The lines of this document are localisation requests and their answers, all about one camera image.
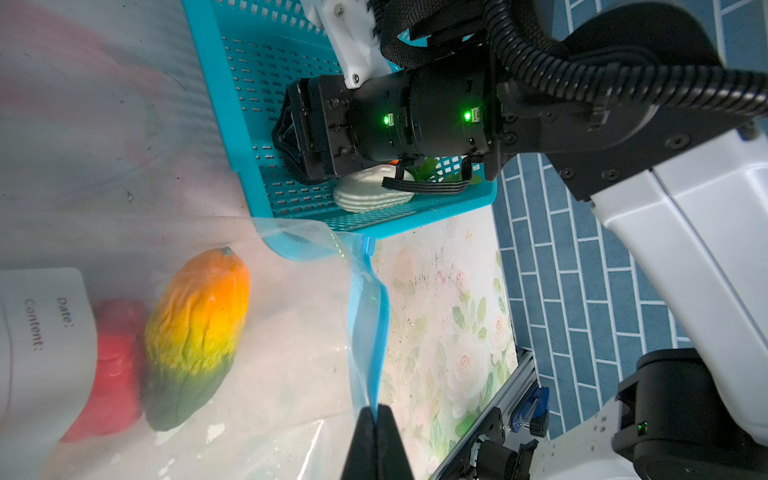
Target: blue tiled floor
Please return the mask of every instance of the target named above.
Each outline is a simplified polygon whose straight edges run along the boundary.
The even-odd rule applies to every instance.
[[[562,39],[619,0],[554,0]],[[730,67],[768,71],[768,0],[675,0]],[[565,189],[546,157],[505,167],[493,205],[519,346],[552,388],[550,436],[588,419],[646,352],[691,346],[618,238]]]

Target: label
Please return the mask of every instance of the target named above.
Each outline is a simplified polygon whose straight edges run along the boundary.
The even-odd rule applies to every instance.
[[[77,269],[0,271],[0,465],[23,478],[45,462],[88,400],[96,346]]]

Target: toy vegetable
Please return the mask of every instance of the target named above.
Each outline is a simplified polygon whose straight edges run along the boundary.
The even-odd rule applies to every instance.
[[[205,251],[171,279],[144,331],[142,402],[159,432],[184,423],[214,395],[234,360],[250,275],[229,248]]]
[[[94,303],[93,311],[98,342],[94,385],[62,442],[123,432],[141,417],[141,337],[147,308],[137,300],[114,299]]]

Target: clear plastic bag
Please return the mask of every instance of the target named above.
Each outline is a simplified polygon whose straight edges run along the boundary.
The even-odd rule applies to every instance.
[[[94,215],[0,220],[0,270],[74,267],[88,301],[101,308],[104,302],[130,301],[152,312],[169,280],[209,249],[229,247],[250,272],[237,354],[210,401],[168,432],[153,431],[142,416],[113,435],[58,442],[50,445],[52,451],[43,445],[37,455],[44,452],[38,462],[45,464],[29,478],[339,477],[359,409],[376,404],[389,320],[386,289],[369,269],[365,239],[340,237],[324,223],[301,220]],[[302,260],[288,260],[273,249]],[[97,325],[104,322],[98,318],[102,310],[94,311]],[[59,367],[46,368],[54,375]],[[50,408],[46,402],[34,408],[49,414],[56,397],[51,392]],[[22,415],[16,408],[15,423],[0,422],[0,458],[19,438],[8,425],[24,432],[53,425],[41,424],[34,410]],[[34,462],[35,454],[29,455]]]

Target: white bracket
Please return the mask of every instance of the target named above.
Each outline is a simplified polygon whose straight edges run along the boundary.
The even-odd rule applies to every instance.
[[[347,88],[392,73],[373,35],[376,21],[366,0],[301,0],[306,19],[325,28]]]

